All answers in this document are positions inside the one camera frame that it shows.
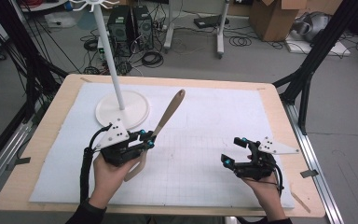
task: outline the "sleeve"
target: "sleeve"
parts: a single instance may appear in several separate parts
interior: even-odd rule
[[[75,213],[66,224],[100,224],[103,221],[105,209],[96,208],[86,200],[78,206]]]
[[[268,222],[268,224],[293,224],[290,218]]]

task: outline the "wooden table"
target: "wooden table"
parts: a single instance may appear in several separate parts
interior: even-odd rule
[[[153,77],[120,77],[121,84],[187,86],[198,88],[219,88],[232,90],[259,91],[265,107],[269,125],[274,138],[288,146],[299,148],[281,100],[271,84],[227,82],[211,80],[192,80]],[[43,117],[33,138],[24,150],[22,157],[31,157],[31,162],[16,166],[0,192],[0,210],[12,211],[75,211],[78,204],[73,203],[30,203],[29,198],[39,177],[44,159],[54,143],[68,111],[74,103],[80,87],[85,82],[111,83],[111,77],[70,75]],[[289,217],[323,217],[325,214],[321,199],[311,177],[303,178],[300,172],[308,170],[303,155],[281,155],[295,208],[287,209]],[[145,206],[109,205],[107,212],[123,214],[166,214],[166,215],[203,215],[203,216],[263,216],[264,212],[254,209],[220,207],[182,207],[182,206]]]

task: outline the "hand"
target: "hand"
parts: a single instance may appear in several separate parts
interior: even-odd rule
[[[126,174],[139,161],[140,159],[137,158],[116,167],[105,162],[103,156],[99,154],[93,162],[95,189],[89,198],[89,204],[104,209],[120,188]]]
[[[254,191],[255,197],[266,212],[268,222],[286,219],[274,174],[258,181],[251,178],[243,178],[242,180]]]

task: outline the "grid paper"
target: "grid paper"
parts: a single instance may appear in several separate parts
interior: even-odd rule
[[[138,91],[150,104],[148,118],[132,131],[154,130],[173,96],[181,89],[186,90],[186,96],[159,133],[156,146],[149,150],[143,171],[123,183],[111,204],[260,207],[252,190],[220,161],[222,153],[236,161],[247,161],[249,149],[234,145],[234,137],[253,141],[273,137],[258,91],[136,85],[120,88]],[[111,84],[82,86],[48,153],[30,202],[79,202],[83,149],[101,128],[95,107],[113,90]],[[281,166],[279,157],[275,159]],[[93,178],[91,168],[90,192]],[[284,171],[283,179],[282,206],[293,208]]]

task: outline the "round white base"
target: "round white base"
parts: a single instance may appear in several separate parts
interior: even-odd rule
[[[106,95],[95,110],[97,120],[103,125],[108,126],[110,122],[121,119],[127,130],[140,125],[149,114],[149,103],[146,98],[135,91],[123,91],[124,110],[120,110],[117,96],[114,93]]]

